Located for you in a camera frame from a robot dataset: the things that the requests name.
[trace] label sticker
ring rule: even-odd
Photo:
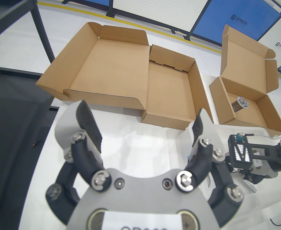
[[[255,167],[263,166],[262,160],[253,159],[253,164],[255,165]]]
[[[181,215],[106,211],[102,230],[182,230]]]

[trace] metal cylindrical part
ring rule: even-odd
[[[237,97],[237,100],[232,103],[232,108],[234,112],[238,112],[241,109],[247,109],[249,102],[243,97]]]

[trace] cable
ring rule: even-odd
[[[273,138],[270,136],[266,136],[266,135],[259,135],[259,134],[245,134],[245,136],[261,136],[261,137],[265,137],[265,138],[269,138],[269,139],[281,139],[281,135],[280,136],[274,136]]]
[[[277,227],[280,227],[281,225],[276,225],[273,221],[272,221],[272,219],[270,219],[270,221],[275,225],[275,226],[277,226]]]

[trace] metal screw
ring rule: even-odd
[[[105,184],[108,177],[109,173],[105,170],[97,171],[91,179],[91,187],[95,190],[103,190],[103,184]]]
[[[105,209],[98,209],[88,217],[89,230],[101,230],[104,220]]]
[[[184,174],[181,176],[181,183],[184,187],[187,187],[192,183],[192,179]]]
[[[85,135],[83,133],[78,132],[72,136],[73,143],[80,141],[81,139],[85,139]]]
[[[168,178],[165,178],[162,182],[163,188],[165,190],[171,190],[172,188],[172,181]]]
[[[190,211],[179,211],[177,214],[181,215],[184,230],[199,230],[197,218]]]
[[[209,138],[205,138],[202,140],[203,144],[205,144],[206,146],[210,145],[211,144],[211,141]]]
[[[192,173],[186,170],[180,171],[177,174],[176,183],[182,191],[190,192],[194,189],[194,187],[191,185],[192,183],[191,177],[192,177]]]
[[[236,186],[234,188],[228,187],[227,193],[229,197],[235,202],[241,202],[244,198],[244,193],[239,186]]]
[[[222,152],[220,149],[216,149],[214,151],[214,155],[217,157],[217,158],[221,158],[222,157]]]
[[[96,185],[103,185],[106,181],[106,177],[103,173],[98,174],[98,176],[95,179],[95,184]]]
[[[73,163],[72,152],[69,150],[65,155],[64,158],[66,162]]]
[[[122,178],[116,179],[116,181],[114,183],[115,188],[118,189],[118,190],[122,189],[124,187],[124,184],[125,184],[125,182]]]
[[[61,193],[61,186],[58,183],[52,184],[46,191],[51,200],[56,200]]]

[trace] large cardboard box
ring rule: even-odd
[[[149,50],[145,31],[86,23],[36,84],[62,101],[145,109]]]
[[[86,23],[36,84],[62,101],[144,110],[142,122],[162,127],[211,115],[195,59],[150,48],[142,30]]]
[[[184,130],[200,108],[211,116],[194,58],[152,45],[142,123]]]
[[[281,134],[281,119],[268,92],[279,87],[277,62],[272,49],[225,26],[222,36],[221,76],[210,85],[220,124],[260,126],[271,135]],[[249,101],[248,109],[234,113],[238,96]]]

